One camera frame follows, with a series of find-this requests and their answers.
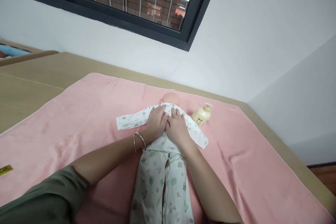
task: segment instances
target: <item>printed pajamas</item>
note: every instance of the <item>printed pajamas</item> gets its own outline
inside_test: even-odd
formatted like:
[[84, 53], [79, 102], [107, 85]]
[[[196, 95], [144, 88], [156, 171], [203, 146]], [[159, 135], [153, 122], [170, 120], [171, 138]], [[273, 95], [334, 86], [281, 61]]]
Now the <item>printed pajamas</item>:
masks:
[[[184, 114], [190, 137], [204, 149], [209, 141], [198, 125], [182, 109], [172, 103], [165, 112], [171, 116], [171, 108], [178, 108]], [[148, 121], [150, 106], [133, 115], [117, 117], [118, 130], [144, 125]], [[187, 164], [178, 147], [167, 134], [154, 140], [143, 150], [136, 176], [130, 224], [193, 223], [193, 213], [187, 179]]]

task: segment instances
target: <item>wooden floor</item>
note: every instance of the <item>wooden floor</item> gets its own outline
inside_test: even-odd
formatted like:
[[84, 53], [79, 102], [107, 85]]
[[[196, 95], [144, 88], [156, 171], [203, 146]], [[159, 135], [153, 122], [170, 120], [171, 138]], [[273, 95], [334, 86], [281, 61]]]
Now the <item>wooden floor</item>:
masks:
[[310, 170], [336, 196], [336, 165], [311, 168]]

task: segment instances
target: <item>human hand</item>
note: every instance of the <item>human hand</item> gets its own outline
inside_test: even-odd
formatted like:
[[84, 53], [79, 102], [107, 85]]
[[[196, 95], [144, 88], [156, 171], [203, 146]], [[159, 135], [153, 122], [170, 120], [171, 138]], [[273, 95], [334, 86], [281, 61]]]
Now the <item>human hand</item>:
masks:
[[141, 132], [142, 137], [147, 144], [153, 142], [156, 138], [163, 135], [168, 120], [168, 114], [164, 111], [166, 105], [152, 108], [149, 113], [147, 126]]
[[182, 152], [190, 149], [197, 149], [195, 142], [191, 139], [184, 115], [180, 114], [179, 110], [172, 108], [171, 117], [168, 116], [166, 123], [166, 133], [169, 139], [175, 143]]

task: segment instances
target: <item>doll head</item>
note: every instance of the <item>doll head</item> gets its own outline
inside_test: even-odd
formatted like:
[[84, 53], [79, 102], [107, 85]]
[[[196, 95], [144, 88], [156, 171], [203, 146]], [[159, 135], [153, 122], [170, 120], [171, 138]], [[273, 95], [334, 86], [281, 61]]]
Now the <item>doll head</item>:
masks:
[[177, 94], [175, 93], [167, 93], [162, 97], [161, 103], [173, 103], [177, 106], [180, 106], [180, 98]]

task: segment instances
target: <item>window frame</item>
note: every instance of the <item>window frame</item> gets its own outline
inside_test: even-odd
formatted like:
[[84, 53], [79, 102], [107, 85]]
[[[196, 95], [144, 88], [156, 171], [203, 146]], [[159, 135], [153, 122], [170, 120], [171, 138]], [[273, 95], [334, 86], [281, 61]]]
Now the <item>window frame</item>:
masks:
[[36, 0], [189, 51], [210, 0], [190, 0], [177, 31], [92, 0]]

